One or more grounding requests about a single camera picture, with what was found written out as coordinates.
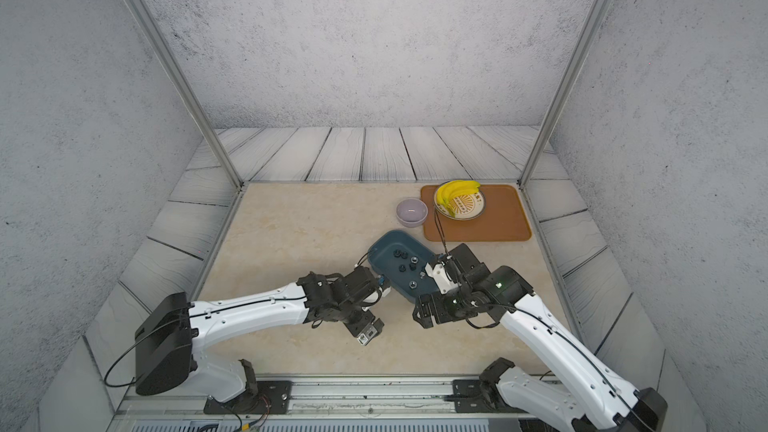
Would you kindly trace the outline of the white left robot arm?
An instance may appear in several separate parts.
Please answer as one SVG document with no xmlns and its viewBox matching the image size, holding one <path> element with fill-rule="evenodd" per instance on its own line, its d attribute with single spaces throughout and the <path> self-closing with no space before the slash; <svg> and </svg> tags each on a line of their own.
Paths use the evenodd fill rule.
<svg viewBox="0 0 768 432">
<path fill-rule="evenodd" d="M 371 311 L 390 288 L 388 279 L 358 265 L 346 275 L 311 272 L 275 290 L 219 301 L 166 296 L 135 332 L 135 378 L 140 396 L 179 386 L 231 402 L 255 393 L 252 365 L 216 358 L 210 348 L 275 327 L 337 322 L 361 344 L 383 330 Z"/>
</svg>

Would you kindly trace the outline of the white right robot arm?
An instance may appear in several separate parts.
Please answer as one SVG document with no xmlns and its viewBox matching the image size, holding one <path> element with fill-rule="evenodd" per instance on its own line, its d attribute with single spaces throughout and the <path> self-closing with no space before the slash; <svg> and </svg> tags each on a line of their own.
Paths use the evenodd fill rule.
<svg viewBox="0 0 768 432">
<path fill-rule="evenodd" d="M 468 322 L 481 314 L 521 339 L 559 380 L 553 386 L 499 358 L 479 376 L 490 409 L 519 409 L 559 431 L 658 431 L 668 405 L 653 388 L 639 389 L 564 329 L 515 270 L 484 264 L 463 270 L 453 260 L 426 268 L 437 292 L 419 297 L 413 318 L 423 328 Z"/>
</svg>

